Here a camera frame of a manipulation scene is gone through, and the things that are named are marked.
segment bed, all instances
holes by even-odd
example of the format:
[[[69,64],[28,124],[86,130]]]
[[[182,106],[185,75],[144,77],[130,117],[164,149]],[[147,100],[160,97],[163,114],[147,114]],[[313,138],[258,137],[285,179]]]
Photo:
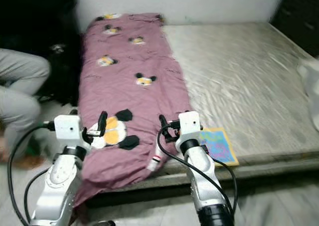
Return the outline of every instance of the bed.
[[[310,56],[268,23],[162,30],[202,125],[227,132],[240,163],[238,178],[319,168],[319,133],[296,71],[300,58]],[[148,179],[117,191],[186,184],[185,170],[168,161]],[[216,173],[230,177],[222,169]]]

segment blanket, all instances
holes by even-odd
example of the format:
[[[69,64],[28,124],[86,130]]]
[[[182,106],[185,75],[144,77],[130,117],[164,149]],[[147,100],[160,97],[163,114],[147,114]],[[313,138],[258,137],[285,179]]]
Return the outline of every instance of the blanket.
[[[161,26],[156,13],[110,14],[87,30],[79,112],[92,129],[102,111],[108,119],[105,135],[94,139],[95,150],[84,161],[75,206],[142,181],[163,166],[167,158],[156,149],[159,115],[174,120],[191,110],[181,68]],[[173,144],[162,143],[176,154]]]

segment gray pants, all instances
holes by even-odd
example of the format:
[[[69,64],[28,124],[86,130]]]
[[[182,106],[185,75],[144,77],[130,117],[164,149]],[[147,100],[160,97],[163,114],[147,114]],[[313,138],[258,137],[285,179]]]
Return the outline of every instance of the gray pants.
[[[46,59],[13,50],[0,49],[0,80],[13,82],[0,86],[0,120],[5,125],[4,138],[10,153],[21,137],[37,123],[40,106],[32,97],[50,73]],[[17,151],[24,155],[27,140]]]

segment black cable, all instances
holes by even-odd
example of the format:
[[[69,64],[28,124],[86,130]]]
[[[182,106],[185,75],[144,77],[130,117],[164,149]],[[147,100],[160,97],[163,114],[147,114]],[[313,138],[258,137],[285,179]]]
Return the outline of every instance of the black cable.
[[[32,185],[32,183],[39,178],[41,175],[44,175],[47,171],[49,170],[49,168],[41,171],[39,174],[37,174],[36,176],[34,176],[32,178],[32,180],[29,181],[29,183],[27,184],[25,191],[24,191],[24,197],[23,197],[23,204],[24,204],[24,212],[25,212],[25,216],[26,216],[26,220],[30,223],[31,222],[31,217],[29,214],[29,208],[28,208],[28,193],[29,193],[29,189]]]
[[[19,142],[16,144],[16,146],[14,147],[12,153],[10,154],[9,160],[8,160],[8,167],[7,167],[7,174],[8,174],[8,187],[9,187],[9,194],[10,194],[10,198],[11,198],[11,202],[12,202],[12,206],[13,209],[16,213],[16,215],[18,216],[19,220],[21,221],[21,223],[23,224],[23,226],[29,226],[29,224],[25,221],[23,215],[21,214],[16,201],[15,201],[15,197],[14,197],[14,190],[13,190],[13,182],[12,182],[12,162],[15,156],[16,151],[18,150],[19,146],[21,145],[21,143],[28,137],[29,134],[31,134],[33,131],[38,130],[43,128],[43,126],[37,126],[34,127],[33,129],[29,130],[20,140]]]
[[[236,208],[237,208],[237,202],[238,202],[238,188],[237,188],[237,181],[236,181],[236,176],[234,174],[234,172],[232,171],[232,169],[225,163],[217,160],[217,159],[214,159],[213,157],[211,157],[213,161],[215,161],[216,163],[222,165],[223,167],[225,167],[225,169],[228,170],[228,172],[230,173],[231,175],[231,178],[232,178],[232,181],[233,181],[233,184],[234,184],[234,204],[233,204],[233,211],[234,213],[236,212]]]
[[[211,184],[213,184],[217,189],[218,191],[222,194],[222,196],[224,197],[225,201],[226,201],[226,205],[228,207],[228,210],[230,211],[230,214],[232,215],[233,217],[233,220],[234,220],[234,216],[235,216],[235,212],[231,206],[231,203],[229,201],[229,198],[228,196],[224,193],[223,189],[218,185],[216,184],[209,176],[207,176],[206,174],[204,174],[201,170],[199,170],[197,167],[189,164],[188,162],[186,162],[185,160],[179,158],[179,157],[176,157],[175,155],[172,155],[170,152],[168,152],[167,150],[165,150],[163,148],[163,146],[161,145],[160,143],[160,136],[163,132],[163,130],[167,129],[170,127],[170,124],[168,125],[165,125],[164,127],[162,127],[160,130],[159,130],[159,133],[158,133],[158,138],[157,138],[157,142],[158,142],[158,146],[160,148],[160,150],[162,150],[166,155],[170,156],[172,159],[175,159],[177,161],[179,161],[180,163],[186,165],[187,167],[191,168],[192,170],[196,171],[197,173],[199,173],[201,176],[203,176],[205,179],[207,179]]]

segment black bag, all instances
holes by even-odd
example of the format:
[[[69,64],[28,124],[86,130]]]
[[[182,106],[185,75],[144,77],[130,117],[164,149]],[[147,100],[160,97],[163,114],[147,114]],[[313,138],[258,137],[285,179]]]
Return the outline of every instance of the black bag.
[[[51,75],[39,95],[77,104],[80,35],[76,0],[0,0],[0,48],[42,56]]]

